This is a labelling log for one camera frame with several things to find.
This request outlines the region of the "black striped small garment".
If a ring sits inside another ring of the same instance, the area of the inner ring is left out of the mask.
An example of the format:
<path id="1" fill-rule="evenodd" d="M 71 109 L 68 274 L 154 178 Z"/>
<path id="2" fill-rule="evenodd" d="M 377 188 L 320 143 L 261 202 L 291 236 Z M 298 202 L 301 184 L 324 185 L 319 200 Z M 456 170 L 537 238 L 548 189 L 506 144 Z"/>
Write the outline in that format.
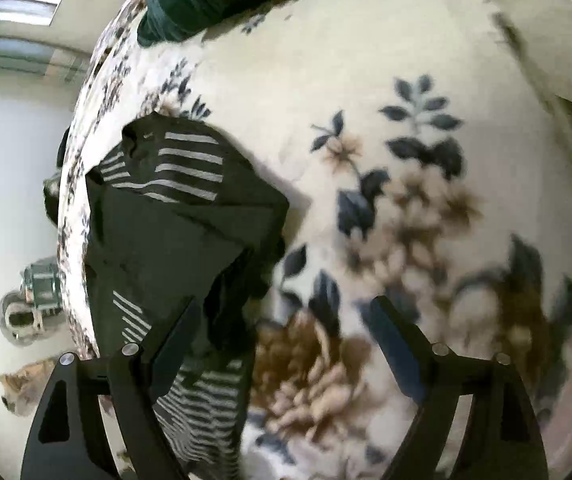
<path id="1" fill-rule="evenodd" d="M 286 197 L 222 133 L 157 113 L 127 124 L 85 182 L 98 350 L 109 356 L 195 307 L 155 415 L 183 466 L 238 478 L 257 341 L 244 309 L 265 295 L 265 273 L 283 255 Z"/>

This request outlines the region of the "orange cat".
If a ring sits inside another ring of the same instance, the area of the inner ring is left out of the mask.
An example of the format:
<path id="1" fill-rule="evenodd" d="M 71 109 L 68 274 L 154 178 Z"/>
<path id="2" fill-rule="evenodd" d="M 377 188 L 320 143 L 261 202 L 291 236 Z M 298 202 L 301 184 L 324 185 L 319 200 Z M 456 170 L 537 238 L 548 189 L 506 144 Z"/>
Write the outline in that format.
<path id="1" fill-rule="evenodd" d="M 56 363 L 57 359 L 51 356 L 27 364 L 15 373 L 0 375 L 1 400 L 10 414 L 27 417 L 36 409 Z"/>

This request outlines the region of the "round grey floor object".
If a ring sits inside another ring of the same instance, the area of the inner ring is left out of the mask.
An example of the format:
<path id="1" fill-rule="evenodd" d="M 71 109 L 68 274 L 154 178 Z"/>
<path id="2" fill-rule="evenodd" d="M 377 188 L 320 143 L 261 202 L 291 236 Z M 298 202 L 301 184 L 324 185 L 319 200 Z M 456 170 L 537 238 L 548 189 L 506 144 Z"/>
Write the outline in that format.
<path id="1" fill-rule="evenodd" d="M 0 330 L 16 347 L 51 337 L 65 319 L 55 256 L 28 264 L 20 272 L 19 288 L 0 301 Z"/>

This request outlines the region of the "white floral fleece blanket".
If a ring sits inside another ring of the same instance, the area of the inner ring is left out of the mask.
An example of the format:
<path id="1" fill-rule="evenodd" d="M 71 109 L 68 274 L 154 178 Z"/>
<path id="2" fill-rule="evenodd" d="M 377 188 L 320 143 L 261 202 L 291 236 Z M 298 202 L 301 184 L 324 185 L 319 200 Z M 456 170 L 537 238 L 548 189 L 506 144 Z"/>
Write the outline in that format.
<path id="1" fill-rule="evenodd" d="M 222 133 L 288 201 L 236 479 L 380 479 L 417 412 L 373 338 L 387 297 L 431 344 L 516 367 L 572 475 L 572 0 L 292 0 L 144 48 L 100 34 L 62 170 L 71 335 L 98 350 L 85 178 L 157 113 Z"/>

